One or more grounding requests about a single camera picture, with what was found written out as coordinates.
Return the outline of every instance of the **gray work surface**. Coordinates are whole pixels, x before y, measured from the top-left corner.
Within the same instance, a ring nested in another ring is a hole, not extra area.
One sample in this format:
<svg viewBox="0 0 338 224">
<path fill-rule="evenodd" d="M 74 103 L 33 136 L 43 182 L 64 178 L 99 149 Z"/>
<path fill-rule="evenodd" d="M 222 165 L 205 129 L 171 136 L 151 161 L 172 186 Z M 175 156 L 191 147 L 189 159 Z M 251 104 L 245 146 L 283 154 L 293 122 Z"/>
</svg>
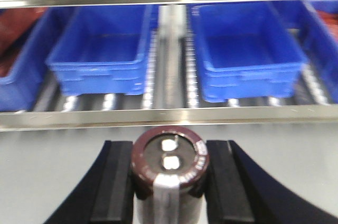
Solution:
<svg viewBox="0 0 338 224">
<path fill-rule="evenodd" d="M 235 140 L 282 184 L 338 216 L 337 123 L 189 128 L 203 139 Z M 147 129 L 1 132 L 0 223 L 43 223 L 90 168 L 105 140 L 134 141 Z M 205 224 L 205 208 L 201 216 Z"/>
</svg>

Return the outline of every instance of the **blue bin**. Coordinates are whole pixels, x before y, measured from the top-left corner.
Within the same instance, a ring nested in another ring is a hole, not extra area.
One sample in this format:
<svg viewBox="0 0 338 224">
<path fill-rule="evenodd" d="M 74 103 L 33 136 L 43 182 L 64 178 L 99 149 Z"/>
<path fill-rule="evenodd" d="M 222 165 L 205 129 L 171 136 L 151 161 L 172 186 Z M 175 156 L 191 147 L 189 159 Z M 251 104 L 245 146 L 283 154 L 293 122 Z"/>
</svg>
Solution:
<svg viewBox="0 0 338 224">
<path fill-rule="evenodd" d="M 0 78 L 0 110 L 30 109 L 47 71 L 44 61 L 73 12 L 50 8 L 36 23 L 6 77 Z"/>
<path fill-rule="evenodd" d="M 266 2 L 191 9 L 203 98 L 290 97 L 306 57 Z"/>
<path fill-rule="evenodd" d="M 338 0 L 278 1 L 273 4 L 286 26 L 300 29 L 298 39 L 303 49 L 316 66 L 332 99 L 338 102 L 338 43 L 316 12 L 338 13 Z"/>
<path fill-rule="evenodd" d="M 81 7 L 47 64 L 66 96 L 144 92 L 158 6 Z"/>
</svg>

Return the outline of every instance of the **blue plastic crate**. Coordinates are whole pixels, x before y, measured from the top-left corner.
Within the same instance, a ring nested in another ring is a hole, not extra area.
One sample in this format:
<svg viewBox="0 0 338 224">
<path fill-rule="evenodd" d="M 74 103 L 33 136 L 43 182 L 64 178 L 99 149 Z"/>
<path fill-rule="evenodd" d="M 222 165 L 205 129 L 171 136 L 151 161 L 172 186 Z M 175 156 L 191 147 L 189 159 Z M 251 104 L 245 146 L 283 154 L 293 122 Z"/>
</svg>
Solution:
<svg viewBox="0 0 338 224">
<path fill-rule="evenodd" d="M 0 78 L 0 110 L 30 109 L 46 73 L 44 61 L 73 12 L 51 8 L 37 22 L 6 77 Z"/>
<path fill-rule="evenodd" d="M 206 101 L 292 96 L 306 57 L 271 4 L 195 6 L 191 23 Z"/>
<path fill-rule="evenodd" d="M 300 29 L 298 39 L 316 66 L 335 102 L 338 102 L 338 43 L 316 10 L 338 13 L 338 0 L 274 2 L 287 26 Z"/>
<path fill-rule="evenodd" d="M 87 6 L 74 16 L 47 64 L 68 95 L 144 92 L 158 6 Z"/>
</svg>

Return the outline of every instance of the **electrolytic capacitor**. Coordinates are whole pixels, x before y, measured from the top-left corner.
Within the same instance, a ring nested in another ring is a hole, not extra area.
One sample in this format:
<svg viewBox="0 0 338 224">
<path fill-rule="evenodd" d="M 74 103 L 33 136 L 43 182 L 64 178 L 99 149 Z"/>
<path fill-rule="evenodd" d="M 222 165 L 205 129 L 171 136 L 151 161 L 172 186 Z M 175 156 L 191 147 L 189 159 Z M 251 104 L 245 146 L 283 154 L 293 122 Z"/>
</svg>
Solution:
<svg viewBox="0 0 338 224">
<path fill-rule="evenodd" d="M 198 222 L 209 164 L 205 143 L 180 126 L 160 126 L 136 141 L 132 169 L 142 224 Z"/>
</svg>

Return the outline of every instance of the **metal shelf edge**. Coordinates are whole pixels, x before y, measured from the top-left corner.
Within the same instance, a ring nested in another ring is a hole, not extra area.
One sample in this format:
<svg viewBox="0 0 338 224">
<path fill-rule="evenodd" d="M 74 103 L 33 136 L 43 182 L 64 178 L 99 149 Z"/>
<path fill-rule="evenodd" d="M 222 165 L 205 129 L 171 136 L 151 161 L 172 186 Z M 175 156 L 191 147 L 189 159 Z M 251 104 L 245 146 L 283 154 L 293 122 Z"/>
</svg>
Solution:
<svg viewBox="0 0 338 224">
<path fill-rule="evenodd" d="M 338 121 L 338 105 L 1 113 L 0 131 Z"/>
</svg>

